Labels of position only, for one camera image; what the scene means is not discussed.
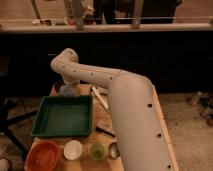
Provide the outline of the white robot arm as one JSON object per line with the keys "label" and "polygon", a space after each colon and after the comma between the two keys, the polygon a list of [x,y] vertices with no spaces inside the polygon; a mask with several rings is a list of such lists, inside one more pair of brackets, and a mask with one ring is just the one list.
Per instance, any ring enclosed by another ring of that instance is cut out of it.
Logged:
{"label": "white robot arm", "polygon": [[80,64],[64,49],[50,62],[68,85],[79,80],[105,88],[124,171],[175,171],[154,104],[154,86],[145,76],[121,69]]}

